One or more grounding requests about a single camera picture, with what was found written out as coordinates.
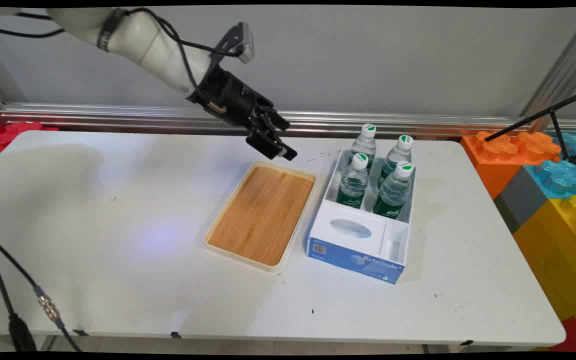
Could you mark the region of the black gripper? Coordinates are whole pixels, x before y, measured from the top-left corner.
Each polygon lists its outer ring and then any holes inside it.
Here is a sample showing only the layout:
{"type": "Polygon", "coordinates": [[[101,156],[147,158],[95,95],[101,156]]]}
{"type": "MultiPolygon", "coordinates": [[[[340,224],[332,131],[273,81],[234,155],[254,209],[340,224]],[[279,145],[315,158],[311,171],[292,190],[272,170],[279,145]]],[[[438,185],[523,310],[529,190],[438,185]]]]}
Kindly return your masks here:
{"type": "Polygon", "coordinates": [[[219,64],[213,66],[187,100],[200,105],[208,114],[228,125],[247,129],[246,143],[261,155],[273,160],[285,158],[292,161],[298,153],[286,145],[276,129],[282,132],[291,127],[281,116],[272,101],[238,79],[219,64]],[[257,126],[258,116],[265,116],[272,125],[257,126]]]}

